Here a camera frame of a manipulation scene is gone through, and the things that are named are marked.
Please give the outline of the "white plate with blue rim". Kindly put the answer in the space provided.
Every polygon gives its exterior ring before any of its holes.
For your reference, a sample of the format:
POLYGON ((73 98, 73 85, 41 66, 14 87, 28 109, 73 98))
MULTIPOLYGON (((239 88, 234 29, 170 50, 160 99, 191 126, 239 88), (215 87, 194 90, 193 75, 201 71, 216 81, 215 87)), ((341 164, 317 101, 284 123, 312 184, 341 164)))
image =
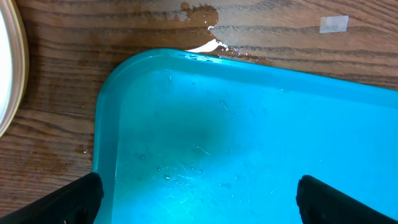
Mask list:
POLYGON ((16 115, 29 77, 29 48, 15 0, 1 0, 1 134, 16 115))

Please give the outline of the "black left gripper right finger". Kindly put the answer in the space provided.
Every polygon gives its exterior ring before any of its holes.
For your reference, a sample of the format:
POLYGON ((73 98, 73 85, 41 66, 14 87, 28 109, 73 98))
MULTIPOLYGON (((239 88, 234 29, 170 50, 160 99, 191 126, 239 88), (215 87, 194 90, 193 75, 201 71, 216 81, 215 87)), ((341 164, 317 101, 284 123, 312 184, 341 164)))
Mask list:
POLYGON ((397 224, 311 175, 299 180, 296 202, 303 224, 397 224))

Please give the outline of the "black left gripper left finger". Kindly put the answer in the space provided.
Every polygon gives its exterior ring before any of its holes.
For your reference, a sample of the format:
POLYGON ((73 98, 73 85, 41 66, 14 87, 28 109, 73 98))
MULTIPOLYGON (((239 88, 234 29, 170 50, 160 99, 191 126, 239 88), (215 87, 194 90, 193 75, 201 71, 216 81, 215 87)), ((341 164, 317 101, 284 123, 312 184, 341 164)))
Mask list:
POLYGON ((1 224, 93 224, 104 197, 96 172, 1 218, 1 224))

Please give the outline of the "clear tape piece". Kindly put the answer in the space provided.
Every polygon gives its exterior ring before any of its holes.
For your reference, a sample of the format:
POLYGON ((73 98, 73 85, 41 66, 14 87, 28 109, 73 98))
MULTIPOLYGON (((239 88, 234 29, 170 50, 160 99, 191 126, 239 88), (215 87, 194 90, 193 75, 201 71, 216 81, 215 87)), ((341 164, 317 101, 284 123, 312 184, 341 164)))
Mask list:
POLYGON ((349 16, 322 17, 320 21, 320 33, 346 32, 349 16))

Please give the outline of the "teal plastic tray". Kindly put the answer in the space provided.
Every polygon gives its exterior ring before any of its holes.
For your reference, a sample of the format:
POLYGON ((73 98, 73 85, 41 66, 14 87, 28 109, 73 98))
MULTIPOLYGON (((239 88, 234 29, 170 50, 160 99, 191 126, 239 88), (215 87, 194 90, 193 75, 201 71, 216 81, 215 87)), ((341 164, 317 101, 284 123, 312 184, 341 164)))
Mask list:
POLYGON ((397 218, 397 92, 172 49, 96 102, 96 223, 300 223, 312 175, 397 218))

